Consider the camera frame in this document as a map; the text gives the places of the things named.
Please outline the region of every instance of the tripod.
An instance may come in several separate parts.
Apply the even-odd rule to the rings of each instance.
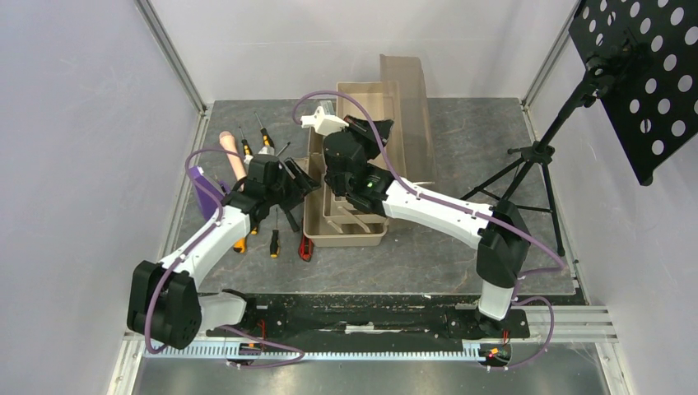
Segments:
[[[560,221],[557,217],[555,196],[552,192],[552,186],[550,182],[550,170],[548,169],[548,165],[552,162],[552,154],[555,153],[555,148],[550,146],[550,141],[557,134],[557,132],[560,131],[562,124],[565,123],[565,121],[572,115],[572,113],[574,113],[576,109],[582,106],[588,108],[591,105],[593,105],[593,103],[597,99],[597,96],[594,95],[594,93],[600,90],[607,91],[607,87],[610,86],[612,81],[613,77],[606,74],[600,65],[591,67],[584,74],[584,79],[582,79],[582,82],[580,82],[577,85],[575,91],[572,92],[570,98],[562,106],[560,113],[557,115],[555,120],[552,121],[552,124],[541,138],[541,141],[533,142],[531,146],[526,146],[522,148],[510,148],[509,150],[507,150],[508,154],[512,155],[515,153],[519,153],[520,157],[517,160],[515,160],[512,164],[502,169],[499,173],[491,176],[487,181],[480,185],[477,185],[473,190],[466,193],[463,197],[461,197],[461,200],[468,200],[469,198],[475,196],[475,194],[478,192],[484,193],[487,196],[497,200],[510,200],[511,196],[516,191],[516,188],[518,188],[521,182],[524,181],[526,174],[528,174],[528,172],[533,168],[533,165],[539,164],[543,172],[543,182],[545,183],[549,208],[529,206],[517,207],[522,210],[542,211],[551,214],[552,226],[555,230],[555,239],[557,242],[557,254],[561,257],[564,257],[565,248],[562,245]],[[511,184],[501,197],[485,190],[485,188],[487,188],[490,184],[504,177],[511,170],[518,168],[521,164],[523,164],[523,167],[521,167],[521,170],[516,173],[516,175],[514,176],[514,180],[511,181]]]

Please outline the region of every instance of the white circle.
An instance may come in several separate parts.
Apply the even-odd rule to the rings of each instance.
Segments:
[[[640,122],[640,131],[642,133],[649,133],[650,130],[652,130],[652,121],[643,119],[642,122]]]
[[[635,2],[635,4],[633,4],[632,7],[631,7],[631,17],[634,18],[634,17],[636,17],[637,14],[639,14],[639,13],[640,13],[640,3],[639,3],[639,2]]]
[[[698,41],[698,27],[693,26],[686,32],[686,44],[693,45]]]
[[[668,113],[669,109],[671,108],[672,102],[669,101],[669,99],[661,99],[659,101],[659,105],[657,105],[657,111],[659,111],[661,115],[665,115],[666,113]]]
[[[652,143],[652,153],[655,155],[662,155],[664,152],[664,143],[661,140],[657,140]]]
[[[683,8],[679,7],[672,12],[672,25],[676,26],[683,20]]]
[[[664,44],[664,39],[662,38],[661,35],[658,35],[657,37],[654,37],[652,40],[652,52],[657,52],[662,48],[662,44]]]
[[[676,55],[671,54],[664,59],[664,70],[670,72],[676,67]]]
[[[652,95],[654,91],[657,90],[657,80],[650,78],[647,83],[644,84],[644,91]]]
[[[683,121],[676,121],[672,125],[672,134],[676,137],[680,137],[686,131],[686,124]]]
[[[640,33],[645,34],[649,31],[649,28],[652,26],[652,21],[649,18],[645,18],[644,21],[640,24]]]
[[[688,92],[689,89],[693,86],[693,78],[691,76],[683,76],[681,77],[680,80],[678,80],[678,90],[681,92]]]
[[[633,101],[631,101],[631,112],[633,114],[637,114],[638,111],[640,111],[640,101],[634,99]]]

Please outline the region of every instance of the gray stone surface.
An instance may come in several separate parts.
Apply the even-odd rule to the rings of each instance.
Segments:
[[[277,146],[291,142],[285,154],[307,156],[308,134],[291,121],[294,100],[217,101],[214,104],[204,146],[218,146],[218,134],[230,130],[240,137],[245,131],[253,151],[262,144],[256,111]],[[314,103],[303,106],[305,114]],[[530,144],[524,118],[515,99],[429,99],[431,129],[437,153],[440,192],[460,197],[509,164],[509,147]],[[235,182],[227,159],[216,153],[204,154],[199,164],[218,179]],[[490,187],[504,192],[505,180]],[[478,195],[474,202],[490,202]],[[542,177],[532,171],[513,200],[522,205],[546,207]],[[302,207],[295,210],[300,223]],[[550,216],[523,211],[533,235],[554,247]],[[204,220],[190,195],[182,220],[179,241],[186,241]],[[475,251],[450,236],[424,226],[389,230],[381,244],[367,248],[315,249],[310,263],[298,257],[300,234],[293,234],[283,215],[279,219],[282,252],[269,257],[273,216],[264,221],[257,235],[248,237],[248,251],[229,251],[203,281],[200,291],[233,288],[242,292],[344,292],[344,293],[432,293],[478,294],[482,280],[475,272]],[[553,261],[531,248],[524,269],[552,266]],[[569,271],[527,278],[525,294],[571,294],[574,287]]]

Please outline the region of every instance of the white wall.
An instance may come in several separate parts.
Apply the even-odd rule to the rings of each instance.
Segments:
[[[583,74],[570,43],[533,103],[537,132]],[[655,170],[649,187],[638,185],[600,103],[578,109],[552,145],[553,183],[585,286],[609,308],[637,393],[694,393],[698,138]]]
[[[3,1],[0,393],[104,393],[197,116],[132,1]]]
[[[151,1],[207,102],[378,81],[380,53],[420,57],[429,96],[523,97],[576,3]]]

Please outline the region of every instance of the gray floor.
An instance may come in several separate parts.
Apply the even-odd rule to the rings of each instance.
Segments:
[[[307,131],[293,124],[294,100],[217,101],[205,136],[204,146],[218,146],[218,134],[230,130],[239,137],[241,125],[254,151],[261,147],[256,111],[277,146],[291,142],[286,154],[307,156]],[[308,103],[304,114],[316,105]],[[530,138],[524,117],[515,99],[429,99],[431,129],[438,150],[440,192],[454,197],[509,164],[506,148],[526,146]],[[229,183],[235,179],[223,155],[204,154],[199,164]],[[513,174],[490,190],[502,194]],[[547,200],[539,171],[532,171],[513,200],[522,205],[546,207]],[[490,202],[479,195],[475,202]],[[301,218],[302,207],[295,211]],[[533,235],[554,247],[550,216],[523,211]],[[203,225],[193,195],[190,195],[179,232],[181,244]],[[211,270],[200,291],[233,288],[241,292],[344,292],[344,293],[432,293],[478,294],[481,280],[475,273],[475,251],[450,236],[416,225],[390,230],[381,245],[370,248],[316,249],[312,262],[298,257],[300,236],[291,233],[280,218],[282,253],[269,257],[273,220],[260,226],[258,235],[248,237],[248,251],[232,250]],[[553,266],[553,261],[531,248],[524,269]],[[527,278],[525,294],[572,294],[569,271]]]
[[[539,345],[514,345],[514,360]],[[222,360],[145,359],[134,394],[608,394],[594,344],[552,344],[521,369],[487,373],[458,361],[313,361],[237,370]]]

